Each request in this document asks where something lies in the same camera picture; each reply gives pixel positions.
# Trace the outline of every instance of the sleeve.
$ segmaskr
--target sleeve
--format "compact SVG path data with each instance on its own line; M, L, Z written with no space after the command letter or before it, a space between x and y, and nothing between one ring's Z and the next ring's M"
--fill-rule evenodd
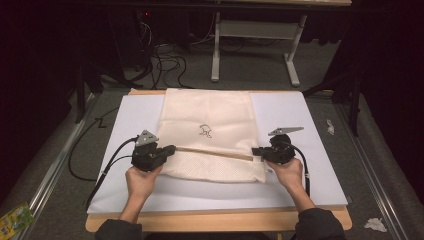
M141 240L141 224L132 224L122 220L108 219L96 232L96 240Z
M342 224L333 213L320 208L311 208L299 213L296 224L299 240L345 240Z

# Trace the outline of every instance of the white table leg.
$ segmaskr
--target white table leg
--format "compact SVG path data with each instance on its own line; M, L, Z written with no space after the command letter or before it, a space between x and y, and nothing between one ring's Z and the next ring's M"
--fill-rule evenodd
M293 58L296 53L297 46L299 45L300 37L302 36L303 28L305 27L306 15L303 15L300 19L299 25L296 29L291 52L289 54L284 54L284 60L287 65L287 70L289 72L290 81L293 87L298 87L300 85L299 78L297 77L296 69L294 68Z
M215 47L212 58L212 82L219 81L219 28L220 28L220 13L215 16Z

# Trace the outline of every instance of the yellow object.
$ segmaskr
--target yellow object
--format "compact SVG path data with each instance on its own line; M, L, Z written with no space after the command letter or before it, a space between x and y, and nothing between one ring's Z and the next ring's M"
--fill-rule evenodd
M0 240L7 240L13 237L33 220L34 217L27 203L17 206L0 219Z

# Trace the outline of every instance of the white board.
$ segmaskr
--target white board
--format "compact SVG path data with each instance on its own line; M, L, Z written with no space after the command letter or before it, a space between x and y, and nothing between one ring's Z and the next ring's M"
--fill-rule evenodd
M103 160L103 170L115 150L143 130L156 134L164 95L124 96ZM325 152L302 93L297 91L251 93L255 110L258 143L270 146L268 133L277 127L304 127L289 133L292 144L305 155L311 175L311 198L317 206L345 206L346 198ZM124 147L116 158L131 155L133 144ZM122 159L110 169L93 198L89 214L118 213L128 194L125 172L131 158ZM290 195L274 173L266 183L213 183L189 181L160 175L142 212L231 210L293 207Z

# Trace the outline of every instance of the printed logo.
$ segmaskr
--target printed logo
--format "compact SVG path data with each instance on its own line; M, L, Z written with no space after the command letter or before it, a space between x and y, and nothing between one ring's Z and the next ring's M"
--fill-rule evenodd
M212 129L207 124L202 124L199 127L202 129L202 132L199 133L199 135L206 135L208 138L212 138L210 135Z

